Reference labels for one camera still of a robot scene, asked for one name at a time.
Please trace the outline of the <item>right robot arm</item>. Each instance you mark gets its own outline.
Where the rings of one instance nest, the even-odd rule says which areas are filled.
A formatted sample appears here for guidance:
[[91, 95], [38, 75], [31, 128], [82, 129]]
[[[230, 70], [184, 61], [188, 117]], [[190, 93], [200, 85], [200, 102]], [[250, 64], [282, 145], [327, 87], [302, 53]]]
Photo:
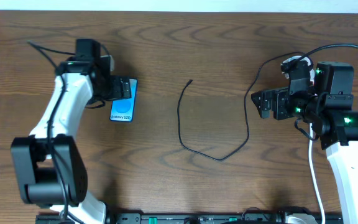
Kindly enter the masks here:
[[306, 61], [287, 73], [287, 87], [261, 90], [251, 95], [261, 118], [295, 118], [310, 124], [326, 152], [334, 173], [344, 223], [358, 223], [358, 111], [352, 65], [319, 62], [312, 70]]

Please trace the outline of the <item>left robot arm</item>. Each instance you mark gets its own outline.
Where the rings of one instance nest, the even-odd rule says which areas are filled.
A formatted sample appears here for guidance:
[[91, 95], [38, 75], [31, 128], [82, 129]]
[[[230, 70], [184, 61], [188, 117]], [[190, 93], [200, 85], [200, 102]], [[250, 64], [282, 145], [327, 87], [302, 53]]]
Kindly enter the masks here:
[[115, 223], [108, 204], [88, 190], [75, 137], [85, 109], [133, 102], [136, 81], [112, 75], [114, 59], [97, 40], [77, 39], [67, 55], [52, 65], [55, 87], [44, 115], [27, 137], [12, 141], [19, 193], [24, 203], [57, 212], [57, 223]]

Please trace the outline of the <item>blue Galaxy smartphone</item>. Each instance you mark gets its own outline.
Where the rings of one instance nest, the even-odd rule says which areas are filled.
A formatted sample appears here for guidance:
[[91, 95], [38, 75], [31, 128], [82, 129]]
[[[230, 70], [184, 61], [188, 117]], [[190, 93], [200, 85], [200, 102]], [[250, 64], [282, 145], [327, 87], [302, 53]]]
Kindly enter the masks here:
[[132, 122], [135, 110], [135, 99], [137, 96], [138, 80], [129, 80], [131, 97], [129, 99], [114, 100], [111, 106], [110, 120], [115, 122]]

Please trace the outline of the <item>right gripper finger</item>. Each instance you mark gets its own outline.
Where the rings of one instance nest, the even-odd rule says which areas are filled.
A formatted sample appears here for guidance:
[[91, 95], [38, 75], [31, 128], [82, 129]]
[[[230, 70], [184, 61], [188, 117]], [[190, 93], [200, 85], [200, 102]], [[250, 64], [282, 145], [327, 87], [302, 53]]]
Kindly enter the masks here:
[[251, 94], [251, 99], [254, 103], [271, 102], [272, 90], [260, 90]]
[[271, 110], [271, 101], [270, 100], [254, 100], [253, 101], [255, 107], [257, 108], [257, 111], [259, 113], [259, 116], [262, 119], [267, 119], [270, 116], [270, 110]]

